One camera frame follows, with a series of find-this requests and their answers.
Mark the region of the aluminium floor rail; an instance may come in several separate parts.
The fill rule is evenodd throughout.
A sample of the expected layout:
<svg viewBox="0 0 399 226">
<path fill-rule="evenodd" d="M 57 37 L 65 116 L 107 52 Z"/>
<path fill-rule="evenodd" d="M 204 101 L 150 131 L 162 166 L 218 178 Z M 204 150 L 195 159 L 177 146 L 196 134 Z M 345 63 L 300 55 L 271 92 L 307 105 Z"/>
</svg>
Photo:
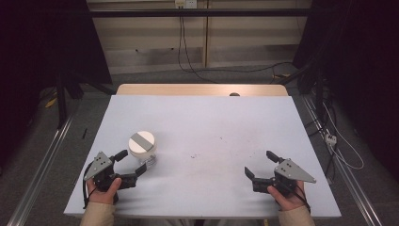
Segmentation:
<svg viewBox="0 0 399 226">
<path fill-rule="evenodd" d="M 51 166 L 53 165 L 57 153 L 60 150 L 65 136 L 68 134 L 73 121 L 73 115 L 70 115 L 60 128 L 56 130 L 55 136 L 46 151 L 45 156 L 40 162 L 40 166 L 34 174 L 33 179 L 14 210 L 7 226 L 24 226 L 30 211 L 40 194 L 44 180 L 47 177 Z"/>
<path fill-rule="evenodd" d="M 364 190 L 360 186 L 357 178 L 353 173 L 353 168 L 349 166 L 346 162 L 342 153 L 338 149 L 338 146 L 332 146 L 331 144 L 327 143 L 326 135 L 328 133 L 328 129 L 322 129 L 322 124 L 319 119 L 316 117 L 316 108 L 315 103 L 312 101 L 310 97 L 302 97 L 303 103 L 306 106 L 311 118 L 314 121 L 314 124 L 317 129 L 320 129 L 320 137 L 327 145 L 328 152 L 333 156 L 333 160 L 335 163 L 336 170 L 342 175 L 342 178 L 353 197 L 359 211 L 361 212 L 363 218 L 366 221 L 367 226 L 382 226 L 382 221 L 380 220 L 379 216 L 375 208 L 373 207 L 370 199 L 365 194 Z"/>
</svg>

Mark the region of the person's right hand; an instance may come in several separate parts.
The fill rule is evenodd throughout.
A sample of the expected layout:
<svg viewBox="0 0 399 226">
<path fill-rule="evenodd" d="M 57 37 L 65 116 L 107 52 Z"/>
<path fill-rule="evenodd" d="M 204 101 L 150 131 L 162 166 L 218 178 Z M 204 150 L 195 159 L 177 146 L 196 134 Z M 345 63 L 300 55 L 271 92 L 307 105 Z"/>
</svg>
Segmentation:
<svg viewBox="0 0 399 226">
<path fill-rule="evenodd" d="M 273 186 L 269 186 L 267 191 L 279 204 L 281 211 L 293 210 L 297 207 L 306 205 L 306 203 L 304 203 L 306 200 L 306 195 L 304 183 L 302 181 L 297 182 L 295 193 L 286 197 L 280 194 Z"/>
</svg>

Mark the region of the white wall socket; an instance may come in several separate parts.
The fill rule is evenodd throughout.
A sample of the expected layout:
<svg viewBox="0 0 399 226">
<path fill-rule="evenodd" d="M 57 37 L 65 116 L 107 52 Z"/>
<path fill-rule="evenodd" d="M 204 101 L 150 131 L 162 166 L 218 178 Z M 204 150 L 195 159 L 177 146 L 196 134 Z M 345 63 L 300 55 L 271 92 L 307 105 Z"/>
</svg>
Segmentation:
<svg viewBox="0 0 399 226">
<path fill-rule="evenodd" d="M 197 8 L 197 0 L 175 0 L 175 8 Z"/>
</svg>

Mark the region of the black horizontal metal bar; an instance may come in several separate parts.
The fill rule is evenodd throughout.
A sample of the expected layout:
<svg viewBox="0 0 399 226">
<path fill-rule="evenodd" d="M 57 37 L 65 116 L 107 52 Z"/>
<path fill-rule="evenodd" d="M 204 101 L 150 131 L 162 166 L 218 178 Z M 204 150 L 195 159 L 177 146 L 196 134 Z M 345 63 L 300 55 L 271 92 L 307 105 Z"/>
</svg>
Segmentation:
<svg viewBox="0 0 399 226">
<path fill-rule="evenodd" d="M 296 17 L 309 16 L 314 10 L 309 8 L 268 8 L 268 9 L 103 9 L 92 10 L 89 14 L 96 18 L 110 17 Z"/>
</svg>

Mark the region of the black metal stand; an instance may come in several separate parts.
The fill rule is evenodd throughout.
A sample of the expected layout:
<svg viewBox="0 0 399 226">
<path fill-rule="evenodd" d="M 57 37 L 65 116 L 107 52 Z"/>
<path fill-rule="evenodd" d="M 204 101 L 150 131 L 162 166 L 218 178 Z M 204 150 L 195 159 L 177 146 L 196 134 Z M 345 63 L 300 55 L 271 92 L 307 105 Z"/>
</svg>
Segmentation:
<svg viewBox="0 0 399 226">
<path fill-rule="evenodd" d="M 58 129 L 61 129 L 68 118 L 66 98 L 65 98 L 65 86 L 63 83 L 63 76 L 59 73 L 56 77 L 56 95 L 58 105 Z"/>
</svg>

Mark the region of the glass jar with white lid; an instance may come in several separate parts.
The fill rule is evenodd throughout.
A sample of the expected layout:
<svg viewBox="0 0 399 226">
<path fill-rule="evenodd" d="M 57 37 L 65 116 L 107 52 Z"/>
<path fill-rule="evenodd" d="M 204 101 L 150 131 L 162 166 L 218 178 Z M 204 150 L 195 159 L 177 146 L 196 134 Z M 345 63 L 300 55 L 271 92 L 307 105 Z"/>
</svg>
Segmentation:
<svg viewBox="0 0 399 226">
<path fill-rule="evenodd" d="M 148 131 L 139 131 L 134 133 L 128 141 L 129 152 L 134 156 L 140 165 L 146 165 L 148 168 L 156 162 L 156 140 L 155 136 Z"/>
</svg>

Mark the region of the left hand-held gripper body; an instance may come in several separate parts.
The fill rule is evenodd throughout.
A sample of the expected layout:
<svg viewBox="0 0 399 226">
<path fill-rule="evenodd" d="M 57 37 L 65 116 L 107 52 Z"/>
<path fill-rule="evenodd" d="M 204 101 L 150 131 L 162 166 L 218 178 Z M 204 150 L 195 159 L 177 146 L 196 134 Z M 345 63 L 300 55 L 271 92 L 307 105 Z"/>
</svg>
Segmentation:
<svg viewBox="0 0 399 226">
<path fill-rule="evenodd" d="M 94 157 L 94 160 L 88 164 L 83 177 L 84 192 L 87 191 L 86 181 L 90 178 L 93 179 L 93 182 L 101 191 L 107 191 L 116 178 L 121 179 L 120 189 L 136 186 L 138 178 L 136 178 L 135 173 L 118 174 L 114 172 L 114 164 L 117 161 L 112 162 L 110 157 L 106 156 L 104 152 L 99 152 Z"/>
</svg>

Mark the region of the black curtain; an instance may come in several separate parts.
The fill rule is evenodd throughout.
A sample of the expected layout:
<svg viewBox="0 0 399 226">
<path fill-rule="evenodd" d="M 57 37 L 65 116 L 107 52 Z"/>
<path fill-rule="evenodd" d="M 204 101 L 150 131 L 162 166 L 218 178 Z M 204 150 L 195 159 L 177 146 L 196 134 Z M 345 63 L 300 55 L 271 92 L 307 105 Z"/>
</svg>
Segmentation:
<svg viewBox="0 0 399 226">
<path fill-rule="evenodd" d="M 399 183 L 399 0 L 311 0 L 311 9 L 295 66 L 330 41 L 320 60 L 330 88 Z"/>
<path fill-rule="evenodd" d="M 40 92 L 110 84 L 87 0 L 0 0 L 0 169 L 23 139 Z"/>
</svg>

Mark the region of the person's left hand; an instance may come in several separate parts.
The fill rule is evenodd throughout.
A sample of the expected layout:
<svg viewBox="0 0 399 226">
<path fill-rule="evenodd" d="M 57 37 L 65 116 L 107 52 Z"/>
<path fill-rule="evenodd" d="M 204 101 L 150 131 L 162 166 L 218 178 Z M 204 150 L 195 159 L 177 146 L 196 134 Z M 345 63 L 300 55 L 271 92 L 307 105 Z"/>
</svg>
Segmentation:
<svg viewBox="0 0 399 226">
<path fill-rule="evenodd" d="M 92 179 L 87 180 L 87 188 L 89 192 L 88 200 L 90 202 L 113 204 L 114 196 L 117 193 L 121 185 L 121 179 L 116 178 L 107 191 L 102 192 L 97 189 Z"/>
</svg>

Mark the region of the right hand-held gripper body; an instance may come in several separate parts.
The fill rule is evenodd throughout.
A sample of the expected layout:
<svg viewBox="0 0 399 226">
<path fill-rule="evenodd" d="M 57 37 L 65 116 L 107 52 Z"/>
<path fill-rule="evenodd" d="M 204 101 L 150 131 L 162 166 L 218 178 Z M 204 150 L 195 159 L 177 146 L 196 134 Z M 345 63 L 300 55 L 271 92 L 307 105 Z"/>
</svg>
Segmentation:
<svg viewBox="0 0 399 226">
<path fill-rule="evenodd" d="M 268 193 L 269 186 L 274 187 L 283 196 L 288 196 L 295 192 L 297 182 L 316 183 L 316 179 L 299 167 L 293 160 L 280 160 L 274 168 L 274 176 L 266 178 L 257 178 L 252 175 L 252 187 L 254 192 Z"/>
</svg>

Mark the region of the white table mat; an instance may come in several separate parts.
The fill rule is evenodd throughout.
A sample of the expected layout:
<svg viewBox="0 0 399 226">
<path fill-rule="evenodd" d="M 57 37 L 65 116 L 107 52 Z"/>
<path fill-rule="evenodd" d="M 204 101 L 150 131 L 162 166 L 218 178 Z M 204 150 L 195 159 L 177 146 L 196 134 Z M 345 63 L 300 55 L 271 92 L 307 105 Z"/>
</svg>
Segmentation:
<svg viewBox="0 0 399 226">
<path fill-rule="evenodd" d="M 298 115 L 280 97 L 134 96 L 111 98 L 88 154 L 113 155 L 138 131 L 154 134 L 156 162 L 136 187 L 120 191 L 123 218 L 273 218 L 278 206 L 245 175 L 270 178 L 272 151 L 314 177 L 305 186 L 315 218 L 341 212 Z"/>
</svg>

